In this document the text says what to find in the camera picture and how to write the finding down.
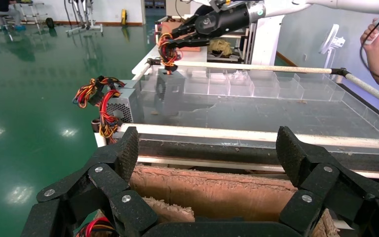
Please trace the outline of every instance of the wire bundle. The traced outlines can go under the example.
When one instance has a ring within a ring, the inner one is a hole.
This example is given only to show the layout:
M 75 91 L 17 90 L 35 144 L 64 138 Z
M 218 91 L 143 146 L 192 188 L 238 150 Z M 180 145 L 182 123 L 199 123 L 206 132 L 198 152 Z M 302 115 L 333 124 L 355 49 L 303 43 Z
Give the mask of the wire bundle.
M 180 60 L 182 58 L 181 55 L 177 53 L 176 48 L 168 48 L 168 44 L 173 40 L 172 35 L 170 33 L 164 33 L 160 36 L 159 39 L 159 55 L 160 60 L 163 65 L 165 65 L 165 69 L 168 71 L 168 74 L 171 74 L 171 71 L 174 71 L 172 68 L 175 67 L 174 62 Z
M 99 104 L 99 133 L 101 134 L 101 136 L 107 138 L 111 144 L 115 143 L 113 134 L 117 132 L 118 118 L 115 116 L 111 116 L 107 113 L 107 104 L 111 98 L 119 97 L 120 95 L 121 93 L 117 90 L 110 90 L 105 94 L 105 96 L 101 100 L 101 103 Z
M 116 78 L 99 76 L 97 79 L 92 78 L 89 85 L 82 86 L 76 93 L 73 103 L 80 108 L 85 108 L 88 102 L 99 107 L 99 133 L 108 139 L 109 143 L 115 143 L 113 134 L 117 132 L 118 118 L 107 113 L 108 101 L 113 97 L 119 97 L 121 93 L 116 90 L 114 84 L 124 87 L 125 83 Z M 110 90 L 104 95 L 102 92 L 105 85 Z
M 88 85 L 82 86 L 73 98 L 73 103 L 77 104 L 80 108 L 85 108 L 88 105 L 88 101 L 91 95 L 94 95 L 97 91 L 102 91 L 104 85 L 118 84 L 120 87 L 124 87 L 125 84 L 112 77 L 100 76 L 97 79 L 92 78 Z
M 118 233 L 106 217 L 95 219 L 84 225 L 75 237 L 91 237 L 92 232 L 111 232 L 111 237 L 118 237 Z

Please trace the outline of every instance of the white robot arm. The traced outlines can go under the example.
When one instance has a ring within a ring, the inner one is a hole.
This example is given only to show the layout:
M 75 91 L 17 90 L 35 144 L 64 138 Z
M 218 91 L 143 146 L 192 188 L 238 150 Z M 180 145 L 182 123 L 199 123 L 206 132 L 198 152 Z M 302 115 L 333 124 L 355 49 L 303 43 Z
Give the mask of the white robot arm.
M 192 1 L 203 5 L 211 5 L 211 3 L 216 2 L 217 0 Z M 308 8 L 312 4 L 322 5 L 333 9 L 379 14 L 379 0 L 292 0 L 292 2 L 285 0 L 265 0 L 259 1 L 256 5 L 262 4 L 266 7 L 267 11 L 265 17 L 298 12 Z

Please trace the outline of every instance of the white fan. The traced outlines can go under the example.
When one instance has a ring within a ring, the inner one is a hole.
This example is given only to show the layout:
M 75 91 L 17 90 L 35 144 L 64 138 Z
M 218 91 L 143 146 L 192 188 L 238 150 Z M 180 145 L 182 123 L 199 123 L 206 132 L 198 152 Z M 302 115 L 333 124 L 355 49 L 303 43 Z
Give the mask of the white fan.
M 336 34 L 338 33 L 339 30 L 339 25 L 334 24 L 332 29 L 327 32 L 325 39 L 322 42 L 322 45 L 320 46 L 319 53 L 321 54 L 326 54 L 328 53 L 328 56 L 326 56 L 326 61 L 325 61 L 325 67 L 328 67 L 329 64 L 329 58 L 331 57 L 332 50 L 335 48 L 341 48 L 343 44 L 345 43 L 345 39 L 343 37 L 338 38 L 336 37 Z M 335 53 L 332 57 L 332 63 L 335 58 Z

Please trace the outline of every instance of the cardboard box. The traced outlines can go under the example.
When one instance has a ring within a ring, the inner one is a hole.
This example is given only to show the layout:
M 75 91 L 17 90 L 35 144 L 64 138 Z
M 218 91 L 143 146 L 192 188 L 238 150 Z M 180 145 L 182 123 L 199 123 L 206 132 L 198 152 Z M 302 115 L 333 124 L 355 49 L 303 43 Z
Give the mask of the cardboard box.
M 297 190 L 285 180 L 153 166 L 136 166 L 130 187 L 142 197 L 154 198 L 145 201 L 161 219 L 178 222 L 192 222 L 193 215 L 278 221 Z M 339 237 L 327 210 L 311 236 Z
M 175 28 L 178 28 L 181 25 L 179 22 L 162 22 L 162 31 L 161 33 L 171 33 L 171 31 Z M 177 39 L 182 39 L 187 35 L 180 36 Z M 181 51 L 193 51 L 193 52 L 200 52 L 201 47 L 183 47 L 181 48 Z

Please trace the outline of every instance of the green floor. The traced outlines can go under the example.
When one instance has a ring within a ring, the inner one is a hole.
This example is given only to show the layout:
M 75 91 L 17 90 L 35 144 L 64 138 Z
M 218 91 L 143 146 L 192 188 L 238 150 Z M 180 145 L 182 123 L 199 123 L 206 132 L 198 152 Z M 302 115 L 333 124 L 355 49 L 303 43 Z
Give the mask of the green floor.
M 73 105 L 77 89 L 99 75 L 131 79 L 154 46 L 152 27 L 70 38 L 66 29 L 40 36 L 30 26 L 13 41 L 0 32 L 0 236 L 19 236 L 36 193 L 96 150 L 90 121 L 97 109 Z

